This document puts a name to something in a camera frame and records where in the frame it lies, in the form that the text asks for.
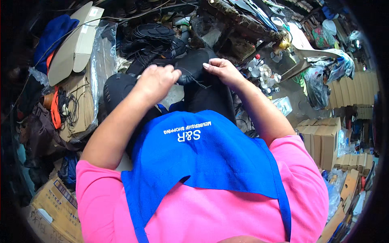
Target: cardboard pile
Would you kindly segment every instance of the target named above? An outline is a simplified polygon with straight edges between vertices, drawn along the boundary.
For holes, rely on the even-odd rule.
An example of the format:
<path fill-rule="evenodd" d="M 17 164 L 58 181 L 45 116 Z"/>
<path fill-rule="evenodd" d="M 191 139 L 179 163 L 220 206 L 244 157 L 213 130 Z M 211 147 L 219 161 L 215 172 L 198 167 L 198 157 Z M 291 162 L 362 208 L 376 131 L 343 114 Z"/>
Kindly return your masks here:
<path fill-rule="evenodd" d="M 345 154 L 336 159 L 334 165 L 337 169 L 350 171 L 352 169 L 359 171 L 364 177 L 367 177 L 373 167 L 373 155 L 371 154 Z"/>
<path fill-rule="evenodd" d="M 305 120 L 298 124 L 297 130 L 303 135 L 304 145 L 315 164 L 331 170 L 338 153 L 338 132 L 340 118 Z"/>
<path fill-rule="evenodd" d="M 340 81 L 328 84 L 331 89 L 327 109 L 348 105 L 374 104 L 374 95 L 378 92 L 378 79 L 375 72 L 356 72 L 354 79 L 343 77 Z"/>
<path fill-rule="evenodd" d="M 24 208 L 27 222 L 45 243 L 83 243 L 77 201 L 56 175 Z"/>

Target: woman's right hand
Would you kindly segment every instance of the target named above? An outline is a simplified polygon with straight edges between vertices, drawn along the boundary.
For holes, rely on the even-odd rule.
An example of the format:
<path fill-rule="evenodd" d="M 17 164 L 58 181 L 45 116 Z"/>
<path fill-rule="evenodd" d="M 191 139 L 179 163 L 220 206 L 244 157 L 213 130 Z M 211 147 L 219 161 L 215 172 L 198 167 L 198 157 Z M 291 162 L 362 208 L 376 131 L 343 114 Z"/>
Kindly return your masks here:
<path fill-rule="evenodd" d="M 247 82 L 236 67 L 226 59 L 212 58 L 209 63 L 203 63 L 204 69 L 220 78 L 220 80 L 230 87 L 234 92 L 237 92 L 241 86 Z"/>

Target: apron strap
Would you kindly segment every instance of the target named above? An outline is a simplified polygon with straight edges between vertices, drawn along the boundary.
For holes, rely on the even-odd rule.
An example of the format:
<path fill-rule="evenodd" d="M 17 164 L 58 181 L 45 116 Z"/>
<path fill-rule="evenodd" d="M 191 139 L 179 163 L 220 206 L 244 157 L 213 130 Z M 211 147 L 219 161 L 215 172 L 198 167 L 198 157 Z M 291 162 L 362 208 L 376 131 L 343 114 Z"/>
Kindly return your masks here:
<path fill-rule="evenodd" d="M 280 206 L 281 218 L 285 228 L 286 241 L 290 242 L 291 231 L 292 231 L 292 216 L 291 216 L 291 209 L 289 206 L 289 200 L 286 195 L 284 185 L 282 184 L 280 171 L 278 169 L 278 165 L 277 162 L 275 161 L 275 158 L 271 154 L 270 150 L 263 149 L 263 151 L 265 151 L 270 161 L 270 166 L 272 167 L 275 188 L 277 190 L 278 204 Z"/>

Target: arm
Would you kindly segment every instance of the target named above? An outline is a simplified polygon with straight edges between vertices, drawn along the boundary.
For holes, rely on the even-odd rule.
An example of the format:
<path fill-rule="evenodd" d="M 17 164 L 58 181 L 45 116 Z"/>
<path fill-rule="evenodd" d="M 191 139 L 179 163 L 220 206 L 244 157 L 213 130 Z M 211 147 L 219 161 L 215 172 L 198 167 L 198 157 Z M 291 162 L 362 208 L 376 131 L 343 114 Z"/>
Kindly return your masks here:
<path fill-rule="evenodd" d="M 119 165 L 135 127 L 156 103 L 161 101 L 180 77 L 172 65 L 151 65 L 137 84 L 96 129 L 82 152 L 81 160 L 114 170 Z"/>
<path fill-rule="evenodd" d="M 237 93 L 259 136 L 268 146 L 277 138 L 296 135 L 286 117 L 254 84 L 246 80 L 230 61 L 214 58 L 203 66 Z"/>

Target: woman's left hand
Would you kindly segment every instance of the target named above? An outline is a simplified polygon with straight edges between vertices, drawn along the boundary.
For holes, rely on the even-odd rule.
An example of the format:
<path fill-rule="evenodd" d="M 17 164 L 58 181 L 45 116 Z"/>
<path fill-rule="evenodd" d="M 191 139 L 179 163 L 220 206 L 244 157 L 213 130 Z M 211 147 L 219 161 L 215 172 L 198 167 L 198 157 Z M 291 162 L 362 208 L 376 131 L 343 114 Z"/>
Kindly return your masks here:
<path fill-rule="evenodd" d="M 151 65 L 143 71 L 131 93 L 139 95 L 151 108 L 166 97 L 180 76 L 181 71 L 174 70 L 172 65 L 165 67 Z"/>

